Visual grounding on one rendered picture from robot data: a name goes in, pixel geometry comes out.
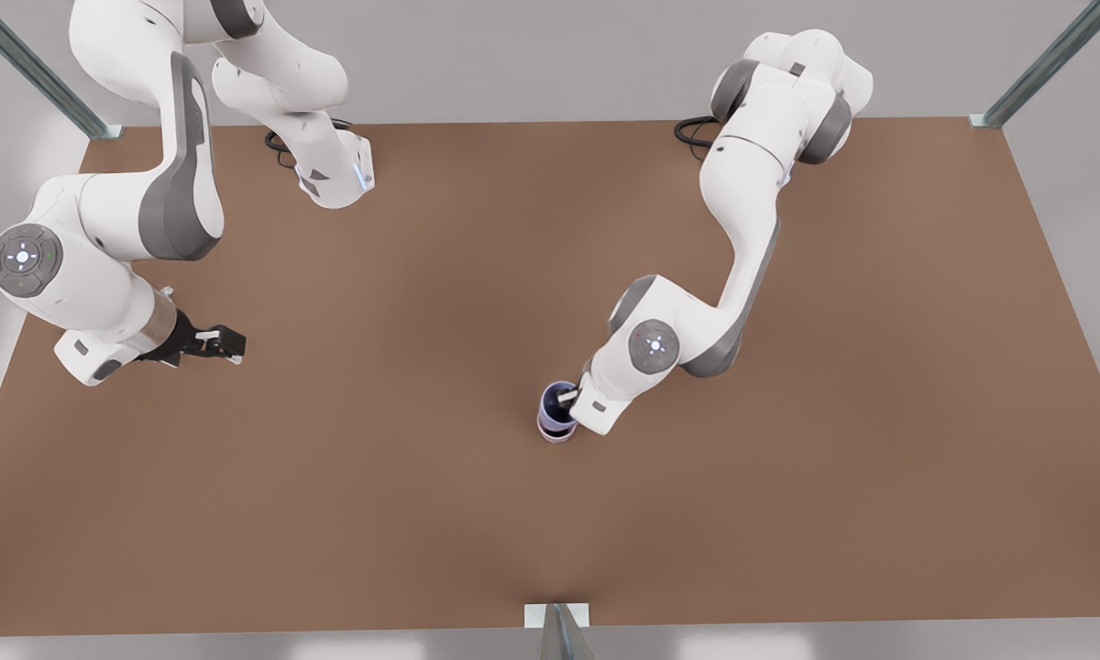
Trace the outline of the purple cup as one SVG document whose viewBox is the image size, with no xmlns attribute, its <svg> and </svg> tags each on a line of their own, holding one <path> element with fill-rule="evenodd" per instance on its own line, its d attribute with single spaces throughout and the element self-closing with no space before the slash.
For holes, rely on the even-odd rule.
<svg viewBox="0 0 1100 660">
<path fill-rule="evenodd" d="M 562 389 L 578 389 L 578 384 L 571 383 L 571 381 L 556 381 L 556 383 L 551 383 L 549 386 L 546 386 L 541 400 L 539 402 L 538 414 L 541 413 L 544 414 L 544 416 L 561 419 L 561 421 L 566 420 L 568 414 L 572 417 L 572 408 L 559 408 L 559 406 L 556 405 L 554 393 L 556 391 Z"/>
</svg>

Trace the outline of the silver frame post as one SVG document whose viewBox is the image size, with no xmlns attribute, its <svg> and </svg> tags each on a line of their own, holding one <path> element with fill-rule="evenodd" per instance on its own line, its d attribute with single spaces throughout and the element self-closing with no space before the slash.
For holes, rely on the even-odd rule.
<svg viewBox="0 0 1100 660">
<path fill-rule="evenodd" d="M 94 109 L 38 57 L 0 16 L 0 55 L 89 139 L 122 138 L 123 127 L 106 124 Z"/>
<path fill-rule="evenodd" d="M 590 627 L 590 605 L 579 604 L 525 604 L 525 628 L 539 628 L 539 660 L 595 660 L 595 653 L 585 639 Z"/>
<path fill-rule="evenodd" d="M 966 117 L 970 127 L 991 129 L 1005 127 L 1007 122 L 1016 116 L 1019 110 L 1027 105 L 1032 97 L 1040 92 L 1040 89 L 1099 32 L 1100 0 L 1090 0 L 1084 11 L 1062 30 L 1050 45 L 1030 64 L 1027 70 L 1019 75 L 1015 82 L 1012 82 L 1007 91 L 985 110 L 985 113 Z"/>
</svg>

